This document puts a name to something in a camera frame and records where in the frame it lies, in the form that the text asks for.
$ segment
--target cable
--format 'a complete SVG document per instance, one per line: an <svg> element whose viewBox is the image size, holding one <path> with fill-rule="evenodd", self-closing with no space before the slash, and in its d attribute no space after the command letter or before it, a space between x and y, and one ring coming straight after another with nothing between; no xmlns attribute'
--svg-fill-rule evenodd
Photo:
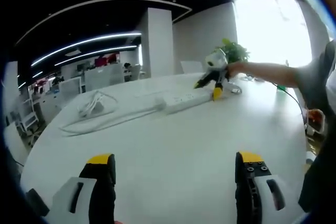
<svg viewBox="0 0 336 224"><path fill-rule="evenodd" d="M98 113L97 115L94 115L94 116L91 116L91 117L88 117L91 115L92 111L96 108L96 107L100 107L100 109L103 109L104 106L102 105L101 101L102 101L102 98L104 96L107 96L113 100L115 100L115 103L116 103L116 106L115 108L113 108L112 110L108 111L108 112L105 112L105 113ZM65 126L62 126L60 127L60 130L64 131L64 132L67 132L67 133L70 133L70 134L73 134L72 136L74 135L83 135L83 134L88 134L88 133L91 133L91 132L95 132L95 131L99 131L99 130L103 130L103 129L106 129L106 128L109 128L109 127L112 127L112 126L115 126L115 125L118 125L120 123L124 123L124 122L127 122L127 121L131 121L131 120L134 120L134 119L137 119L137 118L140 118L140 117L143 117L145 115L148 115L148 114L151 114L151 113L154 113L156 111L158 111L160 109L160 104L155 104L154 106L151 106L149 108L145 108L145 109L140 109L140 110L137 110L137 111L131 111L129 113L125 113L125 114L121 114L119 116L116 116L114 118L109 118L109 119L106 119L104 122L100 123L99 125L95 126L95 127L92 127L90 129L85 129L85 130L70 130L70 129L67 129L67 127L75 124L75 123L79 123L79 122L83 122L83 121L86 121L86 120L90 120L90 119L94 119L94 118L97 118L97 117L100 117L100 116L103 116L103 115L107 115L107 114L111 114L113 112L115 112L119 107L118 107L118 100L113 97L113 96L110 96L108 94L105 94L101 91L96 91L92 97L91 97L91 100L86 103L83 107L80 108L80 106L77 107L77 110L78 110L78 114L80 116L80 119L79 120L75 120ZM135 117L132 117L130 119L126 119L126 120L123 120L121 122L117 122L117 123L112 123L112 124L108 124L106 125L107 123L110 123L110 122L113 122L117 119L120 119L122 117L125 117L125 116L129 116L129 115L133 115L133 114L139 114L139 113L145 113L145 114L141 114L139 116L135 116Z"/></svg>
<svg viewBox="0 0 336 224"><path fill-rule="evenodd" d="M304 115L303 115L303 110L302 110L301 105L300 105L300 103L298 102L298 100L296 100L295 97L293 97L290 93L288 93L288 92L287 92L285 89L283 89L282 87L279 87L278 85L274 84L273 82L271 82L271 83L272 83L275 87L277 87L278 89L282 90L282 91L285 92L287 95L289 95L290 97L292 97L292 98L294 99L294 101L296 101L296 103L298 104L298 106L299 106L299 108L300 108L300 110L301 110L301 115L302 115L302 117L305 118Z"/></svg>
<svg viewBox="0 0 336 224"><path fill-rule="evenodd" d="M20 162L16 161L14 158L13 158L14 162L22 167L25 167L23 164L21 164Z"/></svg>
<svg viewBox="0 0 336 224"><path fill-rule="evenodd" d="M152 113L154 113L156 111L157 111L157 109L149 111L148 113L145 113L145 114L141 114L139 116L132 117L130 119L123 120L121 122L109 124L109 125L106 125L106 126L102 127L102 125L104 125L106 123L109 123L109 122L111 122L113 120L116 120L118 118L122 118L122 117L125 117L125 116L128 116L128 115L132 115L132 114L135 114L135 113L141 113L141 112L131 112L129 114L123 114L123 115L120 115L119 117L116 117L116 118L113 118L113 119L107 119L106 121L102 122L101 124L97 125L96 127L92 128L92 129L87 129L87 130L84 130L84 131L68 130L68 129L65 129L64 127L60 128L60 129L62 131L64 131L64 132L71 133L72 134L71 136L84 135L84 134L92 133L92 132L95 132L95 131L101 131L101 130L107 129L107 128L112 127L112 126L116 126L116 125L121 124L121 123L129 122L129 121L132 121L134 119L141 118L141 117L143 117L145 115L152 114Z"/></svg>

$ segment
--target person's arm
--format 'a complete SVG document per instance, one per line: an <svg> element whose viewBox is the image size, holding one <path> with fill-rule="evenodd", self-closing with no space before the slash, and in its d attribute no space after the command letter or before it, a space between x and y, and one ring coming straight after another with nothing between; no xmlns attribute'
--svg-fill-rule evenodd
<svg viewBox="0 0 336 224"><path fill-rule="evenodd" d="M235 62L227 66L229 76L238 73L250 74L251 76L273 82L278 85L297 88L297 69L273 63Z"/></svg>

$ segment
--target person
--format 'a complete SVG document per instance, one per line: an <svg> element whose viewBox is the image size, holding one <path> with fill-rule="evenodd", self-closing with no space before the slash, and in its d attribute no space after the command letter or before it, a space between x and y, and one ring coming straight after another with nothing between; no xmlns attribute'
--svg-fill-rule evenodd
<svg viewBox="0 0 336 224"><path fill-rule="evenodd" d="M41 97L41 96L40 96L40 94L38 93L38 86L35 86L35 87L34 87L34 91L33 91L32 95L31 95L31 99L32 99L33 102L34 102L34 101L38 100L40 97Z"/></svg>
<svg viewBox="0 0 336 224"><path fill-rule="evenodd" d="M61 76L61 77L60 76L56 76L55 79L52 82L52 86L55 86L55 85L59 84L62 81L64 81L63 76Z"/></svg>
<svg viewBox="0 0 336 224"><path fill-rule="evenodd" d="M125 69L125 72L128 72L128 71L129 71L129 69L130 69L130 67L131 67L131 64L130 64L130 63L128 63L128 62L126 62L126 63L124 64L124 69Z"/></svg>
<svg viewBox="0 0 336 224"><path fill-rule="evenodd" d="M327 44L320 57L300 68L270 63L235 62L227 66L230 77L245 73L291 88L299 88L308 109L319 109L326 116L328 132L319 155L307 171L299 204L305 212L334 204L330 196L336 186L336 41Z"/></svg>

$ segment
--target small robot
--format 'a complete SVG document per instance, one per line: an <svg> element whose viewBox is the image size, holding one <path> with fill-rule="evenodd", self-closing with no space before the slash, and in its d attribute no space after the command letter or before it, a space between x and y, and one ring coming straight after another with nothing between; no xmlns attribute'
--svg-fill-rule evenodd
<svg viewBox="0 0 336 224"><path fill-rule="evenodd" d="M218 100L223 93L223 88L230 90L233 93L241 93L241 88L227 82L229 74L227 71L227 59L223 50L218 48L215 52L205 57L208 66L205 74L196 82L194 88L202 88L208 85L212 80L216 82L213 92L213 100Z"/></svg>

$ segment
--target white power strip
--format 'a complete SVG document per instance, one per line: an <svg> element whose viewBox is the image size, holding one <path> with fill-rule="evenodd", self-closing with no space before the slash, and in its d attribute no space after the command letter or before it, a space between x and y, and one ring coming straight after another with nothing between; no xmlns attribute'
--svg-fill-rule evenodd
<svg viewBox="0 0 336 224"><path fill-rule="evenodd" d="M166 114L176 113L212 99L212 91L204 88L193 89L188 93L169 93L159 98L160 104L164 105Z"/></svg>

